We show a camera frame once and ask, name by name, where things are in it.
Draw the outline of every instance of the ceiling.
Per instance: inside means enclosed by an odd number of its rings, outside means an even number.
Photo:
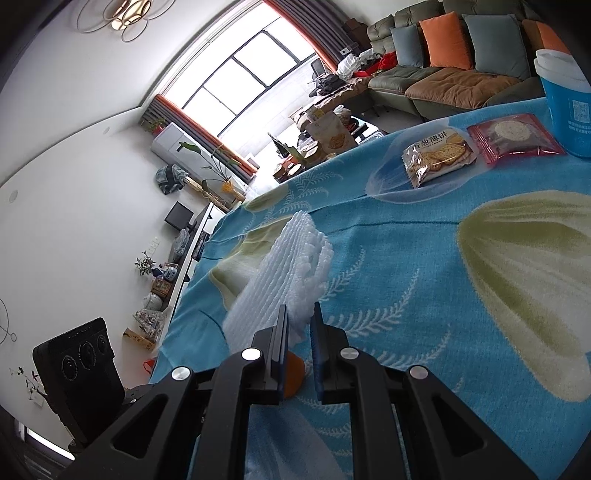
[[[77,32],[82,4],[68,5],[36,36],[0,92],[0,185],[72,133],[140,105],[178,52],[233,2],[177,0],[129,44],[110,28]]]

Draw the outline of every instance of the food package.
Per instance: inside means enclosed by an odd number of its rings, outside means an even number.
[[[413,187],[462,168],[476,160],[477,154],[464,137],[453,128],[412,144],[402,154],[402,161]]]
[[[486,163],[514,156],[564,155],[564,150],[531,113],[505,116],[468,127]]]
[[[316,122],[308,125],[306,130],[326,153],[341,154],[357,147],[357,142],[334,112],[328,112],[320,117]]]

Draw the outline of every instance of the sofa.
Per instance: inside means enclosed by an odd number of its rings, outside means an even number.
[[[535,50],[522,21],[539,20],[522,0],[427,0],[381,19],[368,28],[374,51],[380,54],[395,51],[391,28],[407,27],[421,20],[456,12],[460,19],[468,15],[514,14],[521,26],[522,38],[530,61],[532,76],[525,80],[460,70],[454,67],[400,66],[375,76],[368,85],[376,105],[384,105],[433,120],[456,113],[501,103],[518,102],[544,96],[539,77],[535,75]],[[468,48],[474,55],[467,26],[460,20]]]

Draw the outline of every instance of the black speaker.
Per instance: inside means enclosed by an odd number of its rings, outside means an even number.
[[[114,357],[102,318],[33,350],[47,402],[80,446],[92,443],[116,419],[123,403],[125,390]]]

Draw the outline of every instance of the blue-gray cushion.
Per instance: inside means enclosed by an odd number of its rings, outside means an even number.
[[[462,15],[468,25],[476,70],[525,80],[530,63],[515,15]]]
[[[424,67],[425,55],[416,25],[391,28],[398,64],[403,67]]]

